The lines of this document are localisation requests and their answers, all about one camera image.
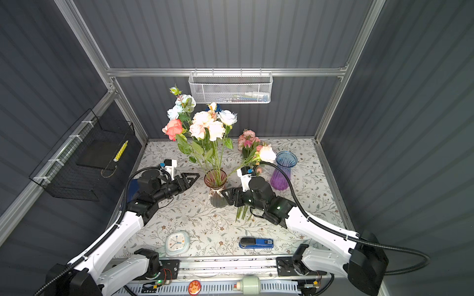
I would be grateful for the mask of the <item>peach rose stem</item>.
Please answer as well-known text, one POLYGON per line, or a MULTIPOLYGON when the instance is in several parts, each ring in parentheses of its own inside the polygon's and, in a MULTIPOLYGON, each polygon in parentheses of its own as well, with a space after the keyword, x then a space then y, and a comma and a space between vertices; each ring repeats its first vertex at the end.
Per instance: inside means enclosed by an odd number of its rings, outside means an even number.
POLYGON ((210 114, 208 112, 202 111, 194 115, 192 124, 199 124, 207 128, 210 121, 211 121, 210 114))

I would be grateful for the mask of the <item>small pink rosebud stem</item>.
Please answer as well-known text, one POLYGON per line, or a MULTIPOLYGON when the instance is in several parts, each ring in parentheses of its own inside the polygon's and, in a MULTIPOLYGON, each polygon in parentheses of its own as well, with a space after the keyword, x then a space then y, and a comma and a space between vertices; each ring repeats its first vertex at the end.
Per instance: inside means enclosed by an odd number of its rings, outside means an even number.
POLYGON ((212 157, 214 156, 214 148, 209 139, 209 131, 207 128, 199 124, 190 126, 191 156, 197 161, 201 168, 205 171, 204 182, 212 187, 215 185, 215 172, 212 157))

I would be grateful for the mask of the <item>red glass vase with ribbon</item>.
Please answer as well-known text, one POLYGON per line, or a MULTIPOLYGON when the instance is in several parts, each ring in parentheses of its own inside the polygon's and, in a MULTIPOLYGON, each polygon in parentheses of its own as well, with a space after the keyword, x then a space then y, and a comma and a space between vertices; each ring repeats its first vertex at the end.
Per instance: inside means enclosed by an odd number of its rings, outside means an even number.
POLYGON ((209 199, 215 208, 224 208, 228 205, 222 191, 225 190, 227 174, 222 170, 210 170, 204 176, 204 183, 210 189, 209 199))

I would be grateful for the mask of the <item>artificial flower bunch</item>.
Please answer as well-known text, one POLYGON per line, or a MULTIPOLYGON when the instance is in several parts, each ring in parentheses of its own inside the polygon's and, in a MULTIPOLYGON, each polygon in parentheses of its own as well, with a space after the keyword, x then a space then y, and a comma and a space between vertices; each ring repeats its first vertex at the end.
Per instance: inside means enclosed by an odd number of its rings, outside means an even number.
MULTIPOLYGON (((256 136, 255 132, 250 129, 245 129, 238 137, 238 150, 242 153, 243 160, 253 158, 253 155, 260 149, 263 142, 256 136)), ((248 206, 238 208, 236 221, 245 219, 248 206)))

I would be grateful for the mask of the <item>coral pink rose stem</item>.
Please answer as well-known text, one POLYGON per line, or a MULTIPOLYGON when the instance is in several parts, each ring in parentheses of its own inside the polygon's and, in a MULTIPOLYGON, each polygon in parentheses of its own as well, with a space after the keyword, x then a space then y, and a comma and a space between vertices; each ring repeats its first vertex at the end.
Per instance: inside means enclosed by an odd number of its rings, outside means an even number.
POLYGON ((169 137, 171 141, 176 141, 180 152, 185 154, 189 160, 198 164, 195 159, 191 156, 191 134, 188 129, 185 128, 183 122, 179 119, 171 120, 163 129, 165 135, 169 137))

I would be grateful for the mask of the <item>white blue flower spray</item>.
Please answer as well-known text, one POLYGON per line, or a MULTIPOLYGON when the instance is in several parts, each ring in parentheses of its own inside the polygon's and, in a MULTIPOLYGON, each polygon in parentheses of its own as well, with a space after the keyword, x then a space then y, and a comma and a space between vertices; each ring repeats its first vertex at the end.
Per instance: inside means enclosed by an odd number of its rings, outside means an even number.
POLYGON ((176 97, 176 100, 174 106, 167 111, 169 122, 174 119, 179 119, 183 122, 185 128, 190 130, 193 112, 196 107, 195 99, 188 94, 182 93, 176 86, 170 88, 170 92, 176 97))

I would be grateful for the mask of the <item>pale pink rose stem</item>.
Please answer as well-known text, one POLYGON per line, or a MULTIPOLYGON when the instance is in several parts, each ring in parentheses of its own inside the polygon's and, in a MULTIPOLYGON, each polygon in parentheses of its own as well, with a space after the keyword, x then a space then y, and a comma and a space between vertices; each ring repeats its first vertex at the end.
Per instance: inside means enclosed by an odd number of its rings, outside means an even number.
POLYGON ((276 160, 277 154, 274 152, 272 146, 270 144, 263 144, 259 147, 258 151, 253 155, 252 159, 249 160, 242 160, 242 162, 237 165, 229 174, 228 176, 233 175, 237 172, 237 170, 241 167, 249 166, 254 168, 256 165, 260 165, 263 162, 274 163, 276 160))

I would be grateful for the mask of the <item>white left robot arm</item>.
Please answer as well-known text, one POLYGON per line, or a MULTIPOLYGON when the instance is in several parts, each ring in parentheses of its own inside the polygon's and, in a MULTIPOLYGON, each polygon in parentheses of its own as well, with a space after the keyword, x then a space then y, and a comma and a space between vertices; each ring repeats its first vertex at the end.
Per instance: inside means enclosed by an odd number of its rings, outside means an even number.
POLYGON ((106 267, 119 249, 146 226, 160 209, 161 201, 187 191, 199 178, 198 173, 174 175, 174 168, 166 164, 135 172, 127 183, 136 180, 138 191, 123 198, 116 221, 68 264, 53 266, 36 295, 111 296, 139 277, 171 280, 173 273, 163 266, 159 254, 149 249, 138 249, 110 270, 106 267))

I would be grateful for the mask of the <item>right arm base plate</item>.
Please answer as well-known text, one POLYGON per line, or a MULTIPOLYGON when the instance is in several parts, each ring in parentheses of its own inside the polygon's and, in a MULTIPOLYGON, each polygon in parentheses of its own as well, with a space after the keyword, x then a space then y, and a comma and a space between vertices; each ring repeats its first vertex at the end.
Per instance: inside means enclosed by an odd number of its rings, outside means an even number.
POLYGON ((292 257, 277 257, 276 258, 277 273, 281 277, 289 276, 325 276, 326 271, 312 271, 305 267, 303 263, 294 262, 292 257))

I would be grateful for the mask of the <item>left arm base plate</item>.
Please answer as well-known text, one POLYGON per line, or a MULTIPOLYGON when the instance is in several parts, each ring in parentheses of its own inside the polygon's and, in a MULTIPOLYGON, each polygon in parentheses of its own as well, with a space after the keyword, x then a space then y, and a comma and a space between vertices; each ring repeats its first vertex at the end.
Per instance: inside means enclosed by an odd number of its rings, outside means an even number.
POLYGON ((176 280, 180 269, 180 260, 151 260, 144 277, 150 280, 176 280))

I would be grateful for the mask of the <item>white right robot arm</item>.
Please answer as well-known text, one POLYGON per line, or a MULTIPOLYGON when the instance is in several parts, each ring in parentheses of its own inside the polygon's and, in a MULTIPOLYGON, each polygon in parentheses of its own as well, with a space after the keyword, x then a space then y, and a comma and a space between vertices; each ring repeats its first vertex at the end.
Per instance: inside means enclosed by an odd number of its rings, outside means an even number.
POLYGON ((338 228, 310 214, 304 215, 297 204, 277 196, 262 177, 244 177, 243 187, 232 187, 222 192, 229 205, 247 205, 259 210, 259 217, 292 232, 301 233, 324 245, 319 251, 301 244, 292 257, 297 274, 326 271, 345 276, 361 292, 376 296, 379 293, 388 258, 384 251, 368 241, 357 241, 354 231, 338 228))

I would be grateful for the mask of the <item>cream rose stem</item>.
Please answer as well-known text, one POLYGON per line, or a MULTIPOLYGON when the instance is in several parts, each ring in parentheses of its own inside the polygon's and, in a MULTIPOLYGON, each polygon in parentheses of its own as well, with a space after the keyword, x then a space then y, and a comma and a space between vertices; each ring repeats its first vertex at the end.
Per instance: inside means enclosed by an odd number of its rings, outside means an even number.
POLYGON ((217 103, 213 102, 208 105, 208 113, 211 116, 211 121, 207 126, 207 130, 209 131, 209 139, 211 144, 214 148, 214 156, 212 157, 214 170, 218 170, 220 168, 219 165, 219 148, 218 148, 218 140, 223 138, 224 134, 224 127, 223 123, 218 120, 218 113, 216 112, 216 105, 217 103))

